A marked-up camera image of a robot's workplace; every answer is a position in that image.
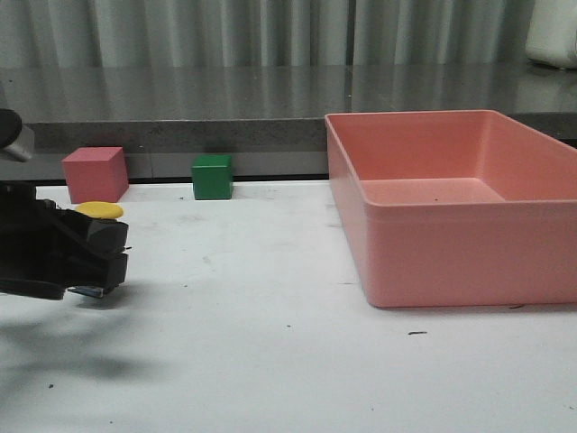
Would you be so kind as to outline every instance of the pink plastic bin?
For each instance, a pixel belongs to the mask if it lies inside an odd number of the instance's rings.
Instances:
[[[577,301],[577,151],[493,111],[325,120],[370,304]]]

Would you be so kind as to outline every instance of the yellow disc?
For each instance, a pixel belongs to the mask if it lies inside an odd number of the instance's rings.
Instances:
[[[93,218],[117,219],[124,215],[123,209],[115,203],[87,201],[76,206],[76,211]]]

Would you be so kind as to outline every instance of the green cube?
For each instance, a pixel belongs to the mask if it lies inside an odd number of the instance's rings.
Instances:
[[[231,155],[199,155],[192,165],[196,200],[228,200],[233,196]]]

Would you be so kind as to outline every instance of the pink cube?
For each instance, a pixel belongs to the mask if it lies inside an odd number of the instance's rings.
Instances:
[[[128,189],[122,147],[81,147],[62,160],[72,203],[114,203]]]

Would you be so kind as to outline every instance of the white tabletop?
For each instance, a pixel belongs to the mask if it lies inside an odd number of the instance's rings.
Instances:
[[[108,298],[0,296],[1,432],[577,431],[576,305],[375,309],[325,181],[122,203]]]

